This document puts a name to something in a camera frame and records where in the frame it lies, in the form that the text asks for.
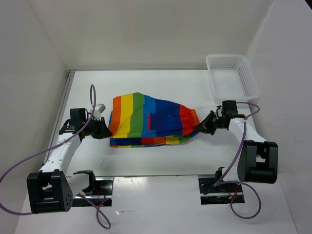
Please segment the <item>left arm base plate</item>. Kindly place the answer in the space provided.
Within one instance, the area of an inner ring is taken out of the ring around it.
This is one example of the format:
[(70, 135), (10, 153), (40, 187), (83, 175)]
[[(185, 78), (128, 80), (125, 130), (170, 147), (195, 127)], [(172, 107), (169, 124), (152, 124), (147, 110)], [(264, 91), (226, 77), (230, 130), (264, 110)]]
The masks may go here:
[(97, 176), (94, 185), (94, 188), (88, 193), (80, 191), (79, 194), (83, 195), (96, 206), (111, 207), (114, 178)]

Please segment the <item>rainbow striped shorts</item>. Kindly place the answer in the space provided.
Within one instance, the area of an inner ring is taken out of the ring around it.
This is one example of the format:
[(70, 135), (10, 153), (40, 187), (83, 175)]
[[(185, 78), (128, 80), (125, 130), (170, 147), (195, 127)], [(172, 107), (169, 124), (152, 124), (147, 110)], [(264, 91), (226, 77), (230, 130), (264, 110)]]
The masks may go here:
[(115, 97), (109, 120), (110, 147), (179, 145), (198, 134), (194, 109), (136, 92)]

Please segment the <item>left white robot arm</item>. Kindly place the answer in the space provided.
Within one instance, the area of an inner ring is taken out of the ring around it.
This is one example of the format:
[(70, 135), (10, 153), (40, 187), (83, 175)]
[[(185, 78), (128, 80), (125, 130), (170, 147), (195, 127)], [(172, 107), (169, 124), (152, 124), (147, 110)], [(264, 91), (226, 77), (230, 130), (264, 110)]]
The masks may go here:
[(70, 110), (58, 133), (56, 149), (37, 173), (30, 173), (26, 182), (33, 214), (67, 212), (74, 198), (84, 192), (91, 195), (97, 190), (96, 177), (91, 170), (80, 170), (67, 177), (70, 162), (85, 137), (104, 139), (112, 136), (102, 113), (104, 104)]

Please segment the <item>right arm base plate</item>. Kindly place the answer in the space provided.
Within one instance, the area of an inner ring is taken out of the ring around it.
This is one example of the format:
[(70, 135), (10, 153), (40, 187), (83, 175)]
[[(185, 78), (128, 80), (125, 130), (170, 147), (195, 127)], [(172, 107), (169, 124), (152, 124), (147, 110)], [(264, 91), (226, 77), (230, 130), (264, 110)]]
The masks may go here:
[(212, 175), (198, 177), (201, 205), (230, 204), (233, 198), (233, 204), (245, 203), (241, 185), (231, 183), (215, 187), (214, 183)]

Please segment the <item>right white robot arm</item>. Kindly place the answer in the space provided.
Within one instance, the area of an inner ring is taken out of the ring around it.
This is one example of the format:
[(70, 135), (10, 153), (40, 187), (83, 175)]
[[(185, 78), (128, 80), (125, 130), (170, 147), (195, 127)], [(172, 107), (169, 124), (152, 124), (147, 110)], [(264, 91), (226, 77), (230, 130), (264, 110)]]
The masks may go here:
[(260, 111), (260, 107), (251, 104), (256, 111), (249, 115), (240, 114), (237, 104), (248, 102), (225, 100), (216, 111), (210, 113), (194, 127), (195, 131), (214, 135), (218, 129), (230, 131), (239, 141), (238, 150), (224, 172), (214, 179), (214, 187), (226, 191), (234, 183), (274, 184), (278, 172), (278, 145), (267, 141), (248, 122), (248, 119)]

